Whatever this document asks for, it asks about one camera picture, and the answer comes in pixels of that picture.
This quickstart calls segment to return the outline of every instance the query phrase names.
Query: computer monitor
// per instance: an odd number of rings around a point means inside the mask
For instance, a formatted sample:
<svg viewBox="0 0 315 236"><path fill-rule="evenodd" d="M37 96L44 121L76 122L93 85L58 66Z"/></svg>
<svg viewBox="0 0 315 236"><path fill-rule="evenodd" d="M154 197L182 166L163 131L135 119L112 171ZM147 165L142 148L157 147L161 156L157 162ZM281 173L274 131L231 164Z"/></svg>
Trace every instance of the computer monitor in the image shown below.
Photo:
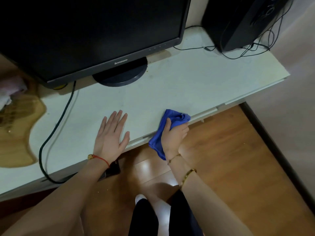
<svg viewBox="0 0 315 236"><path fill-rule="evenodd" d="M138 79L147 55L181 43L190 0L3 0L0 52L54 88L93 75Z"/></svg>

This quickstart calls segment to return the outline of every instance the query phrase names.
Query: blue rag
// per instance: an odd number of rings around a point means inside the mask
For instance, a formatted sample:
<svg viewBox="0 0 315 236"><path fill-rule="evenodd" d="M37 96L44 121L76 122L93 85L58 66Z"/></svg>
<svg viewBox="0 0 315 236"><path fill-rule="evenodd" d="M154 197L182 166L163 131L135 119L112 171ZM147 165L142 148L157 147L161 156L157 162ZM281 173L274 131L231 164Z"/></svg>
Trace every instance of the blue rag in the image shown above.
<svg viewBox="0 0 315 236"><path fill-rule="evenodd" d="M158 131L149 141L149 147L151 147L153 150L155 150L158 153L158 156L163 160L166 160L166 158L165 158L165 154L164 154L162 143L161 143L161 136L162 136L167 118L171 119L171 122L172 122L171 129L173 127L176 127L176 126L179 126L183 123L186 123L190 120L190 116L188 114L179 113L179 112L171 110L171 109L167 109L165 111L165 113L161 119L160 125L158 127Z"/></svg>

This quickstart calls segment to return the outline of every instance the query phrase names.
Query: monitor stand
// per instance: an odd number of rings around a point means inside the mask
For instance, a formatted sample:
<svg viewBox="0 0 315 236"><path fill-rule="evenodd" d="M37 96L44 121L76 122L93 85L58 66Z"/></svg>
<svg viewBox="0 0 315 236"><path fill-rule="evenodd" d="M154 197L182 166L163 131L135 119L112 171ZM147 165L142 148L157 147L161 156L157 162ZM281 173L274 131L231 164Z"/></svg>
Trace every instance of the monitor stand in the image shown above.
<svg viewBox="0 0 315 236"><path fill-rule="evenodd" d="M102 85L120 87L139 79L148 67L146 57L92 75Z"/></svg>

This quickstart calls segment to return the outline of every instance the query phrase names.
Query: shoe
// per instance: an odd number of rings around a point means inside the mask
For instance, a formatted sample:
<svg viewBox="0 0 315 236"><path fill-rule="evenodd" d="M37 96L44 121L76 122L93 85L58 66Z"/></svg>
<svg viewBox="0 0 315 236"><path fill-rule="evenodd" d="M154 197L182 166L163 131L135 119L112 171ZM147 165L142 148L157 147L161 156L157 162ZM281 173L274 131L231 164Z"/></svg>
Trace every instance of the shoe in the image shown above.
<svg viewBox="0 0 315 236"><path fill-rule="evenodd" d="M138 194L136 196L135 202L136 204L141 200L141 199L147 199L143 194Z"/></svg>

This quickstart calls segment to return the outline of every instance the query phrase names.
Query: desk surface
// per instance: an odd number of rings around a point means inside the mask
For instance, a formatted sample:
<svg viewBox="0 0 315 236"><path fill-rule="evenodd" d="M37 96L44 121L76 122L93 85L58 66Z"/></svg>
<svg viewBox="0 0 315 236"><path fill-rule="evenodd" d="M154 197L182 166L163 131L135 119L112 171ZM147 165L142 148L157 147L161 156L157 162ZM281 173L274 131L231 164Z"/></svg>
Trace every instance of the desk surface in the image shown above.
<svg viewBox="0 0 315 236"><path fill-rule="evenodd" d="M185 31L178 48L210 45L212 41L202 28L190 28ZM226 55L237 57L242 52L235 50ZM127 86L102 86L91 76L77 81L72 103L43 151L48 173L85 160L92 153L102 118L114 110L122 109L128 113L124 132L130 131L132 144L157 130L167 108L194 116L289 75L269 51L230 60L217 51L170 48L148 56L148 62L146 73ZM40 87L47 111L30 134L30 148L35 156L60 118L71 88L72 83L60 91ZM0 194L42 177L38 163L28 167L2 168Z"/></svg>

